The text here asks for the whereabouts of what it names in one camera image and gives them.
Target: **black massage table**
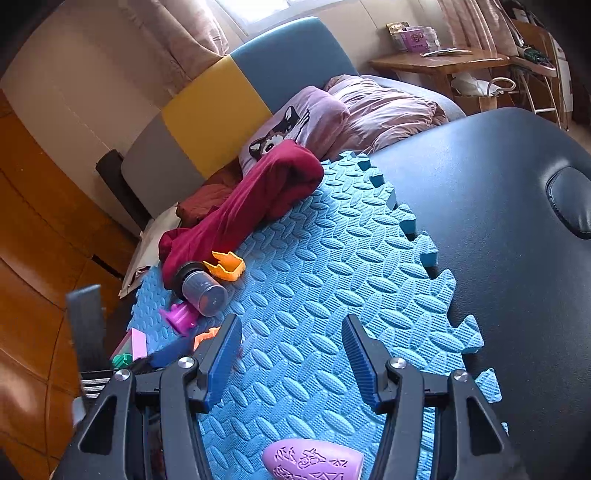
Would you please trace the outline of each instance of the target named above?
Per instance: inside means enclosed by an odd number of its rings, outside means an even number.
[[[532,479],[591,478],[591,157],[521,109],[470,116],[371,155],[457,280],[448,317],[474,314],[495,369],[493,406]],[[579,238],[555,214],[579,218]]]

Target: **orange plastic toy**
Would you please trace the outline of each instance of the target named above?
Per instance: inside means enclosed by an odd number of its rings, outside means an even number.
[[[208,338],[213,338],[217,335],[217,332],[219,331],[220,327],[213,327],[210,328],[207,332],[203,332],[200,333],[199,335],[197,335],[195,337],[195,343],[193,344],[193,352],[195,350],[197,350],[197,347],[199,346],[199,344],[201,342],[203,342],[204,340],[207,340]]]
[[[236,281],[246,270],[244,260],[234,252],[228,252],[227,254],[212,252],[212,255],[217,259],[217,265],[207,262],[203,263],[211,275],[221,280]]]

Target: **window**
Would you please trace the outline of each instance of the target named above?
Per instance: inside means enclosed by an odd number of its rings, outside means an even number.
[[[217,0],[247,35],[260,32],[342,0]]]

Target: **pink pillow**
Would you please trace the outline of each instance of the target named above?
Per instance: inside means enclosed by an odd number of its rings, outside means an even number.
[[[296,94],[256,131],[239,155],[242,174],[284,140],[295,140],[322,160],[349,118],[345,104],[316,87]]]

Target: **blue foam mat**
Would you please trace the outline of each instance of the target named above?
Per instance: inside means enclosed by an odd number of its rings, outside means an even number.
[[[200,419],[216,480],[270,479],[261,453],[288,437],[354,448],[369,476],[385,416],[361,400],[340,335],[348,313],[393,356],[433,373],[464,368],[462,353],[483,346],[473,316],[451,327],[456,280],[449,270],[429,279],[424,267],[436,263],[437,248],[426,232],[408,240],[416,218],[406,205],[386,206],[393,188],[378,169],[363,155],[323,166],[312,196],[238,249],[245,274],[226,285],[220,316],[202,320],[206,330],[236,313],[243,324],[242,358],[222,401]],[[176,337],[158,314],[172,301],[158,267],[137,296],[129,326],[147,334],[153,352]],[[501,399],[494,370],[476,382],[488,401]],[[434,410],[426,409],[418,479],[429,478],[433,432]]]

